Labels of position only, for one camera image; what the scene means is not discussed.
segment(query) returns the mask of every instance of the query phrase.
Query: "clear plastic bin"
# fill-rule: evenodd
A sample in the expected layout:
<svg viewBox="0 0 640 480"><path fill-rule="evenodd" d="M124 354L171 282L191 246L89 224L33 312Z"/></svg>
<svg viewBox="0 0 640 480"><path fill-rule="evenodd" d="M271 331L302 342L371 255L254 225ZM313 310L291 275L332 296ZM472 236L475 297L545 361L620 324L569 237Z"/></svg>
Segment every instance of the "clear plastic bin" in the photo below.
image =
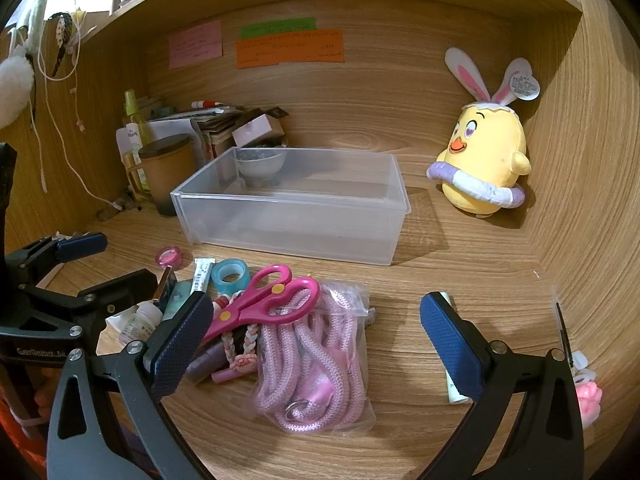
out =
<svg viewBox="0 0 640 480"><path fill-rule="evenodd" d="M232 148L172 192L191 243L389 265L411 212L393 155Z"/></svg>

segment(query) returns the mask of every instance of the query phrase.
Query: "wooden desk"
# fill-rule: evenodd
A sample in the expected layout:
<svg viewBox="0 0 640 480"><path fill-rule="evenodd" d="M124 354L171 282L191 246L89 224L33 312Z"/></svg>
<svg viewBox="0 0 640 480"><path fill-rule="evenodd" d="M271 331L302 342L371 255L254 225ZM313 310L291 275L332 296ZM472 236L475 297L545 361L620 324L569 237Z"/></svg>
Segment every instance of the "wooden desk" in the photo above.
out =
<svg viewBox="0 0 640 480"><path fill-rule="evenodd" d="M160 275L157 250L177 244L195 256L245 260L252 270L272 263L294 275L345 279L370 286L378 311L367 329L369 397L377 424L362 436L293 436L261 418L248 418L246 398L254 378L215 385L185 381L163 403L185 439L219 480L255 478L309 480L415 479L462 419L466 406L449 406L444 366L418 318L420 298L446 290L463 318L484 336L501 338L514 350L545 354L558 346L552 316L552 284L539 270L526 238L509 229L508 215L480 221L455 210L423 176L405 176L413 212L406 218L390 267L329 262L187 244L175 218L152 206L93 224L109 238L103 254L66 264L50 288L76 294L86 286L142 267ZM193 276L193 263L178 272ZM119 351L107 329L100 353ZM506 420L513 420L514 402ZM495 461L510 424L485 457Z"/></svg>

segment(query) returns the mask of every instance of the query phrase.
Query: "scissors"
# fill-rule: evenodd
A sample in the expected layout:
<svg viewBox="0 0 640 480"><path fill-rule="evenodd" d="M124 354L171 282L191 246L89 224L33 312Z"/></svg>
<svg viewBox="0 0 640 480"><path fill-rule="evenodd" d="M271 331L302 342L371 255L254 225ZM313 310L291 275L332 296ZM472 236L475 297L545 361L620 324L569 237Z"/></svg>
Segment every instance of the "scissors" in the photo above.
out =
<svg viewBox="0 0 640 480"><path fill-rule="evenodd" d="M273 284L258 287L261 279L279 272L280 278ZM288 314L270 316L274 308L284 306L301 290L309 290L309 297L299 308ZM305 316L316 306L320 297L320 285L313 278L292 279L291 269L286 265L265 267L252 277L244 292L225 308L216 309L213 322L202 340L201 346L239 326L292 323Z"/></svg>

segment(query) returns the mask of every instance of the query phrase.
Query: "wooden wall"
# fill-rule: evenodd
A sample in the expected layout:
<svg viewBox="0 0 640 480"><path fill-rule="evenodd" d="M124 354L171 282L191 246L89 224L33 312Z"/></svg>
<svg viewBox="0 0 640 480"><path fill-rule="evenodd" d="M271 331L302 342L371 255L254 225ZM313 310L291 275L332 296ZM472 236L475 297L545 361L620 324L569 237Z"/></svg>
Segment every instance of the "wooden wall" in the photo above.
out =
<svg viewBox="0 0 640 480"><path fill-rule="evenodd" d="M580 1L579 25L538 20L518 38L545 88L525 126L535 206L524 231L604 391L586 433L591 473L640 399L640 51L608 0Z"/></svg>
<svg viewBox="0 0 640 480"><path fill-rule="evenodd" d="M234 41L243 25L315 16L318 28L344 31L345 63L287 63L236 69ZM291 0L227 12L224 56L169 70L168 35L146 50L149 91L177 108L214 99L281 106L297 146L395 153L405 173L424 174L473 101L444 64L458 46L472 56L490 89L511 58L511 23L426 0Z"/></svg>
<svg viewBox="0 0 640 480"><path fill-rule="evenodd" d="M101 16L91 15L87 25ZM57 20L47 22L46 66L53 69L58 46L55 41ZM0 46L6 56L6 32ZM124 91L136 88L146 93L145 67L137 60L141 53L134 46L88 44L81 47L78 65L78 109L86 131L76 126L73 76L64 82L49 82L49 99L73 167L84 178L92 193L114 200L126 187L126 178L115 143L115 131L122 126ZM65 76L72 64L65 57L56 78ZM67 167L62 143L49 117L44 97L44 78L36 76L36 126L42 140L44 171L48 193L40 185L38 145L31 130L28 107L10 126L0 130L0 141L18 151L14 190L7 213L6 248L12 250L56 231L71 234L83 229L103 203L88 196L76 176Z"/></svg>

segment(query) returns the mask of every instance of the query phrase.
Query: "white pom pom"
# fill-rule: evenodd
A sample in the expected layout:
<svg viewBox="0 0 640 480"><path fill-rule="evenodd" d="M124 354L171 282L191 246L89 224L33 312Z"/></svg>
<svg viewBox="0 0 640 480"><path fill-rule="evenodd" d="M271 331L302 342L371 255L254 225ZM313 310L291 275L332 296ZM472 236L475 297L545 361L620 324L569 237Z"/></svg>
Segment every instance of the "white pom pom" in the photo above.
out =
<svg viewBox="0 0 640 480"><path fill-rule="evenodd" d="M29 103L33 69L23 56L0 63L0 128L13 123Z"/></svg>

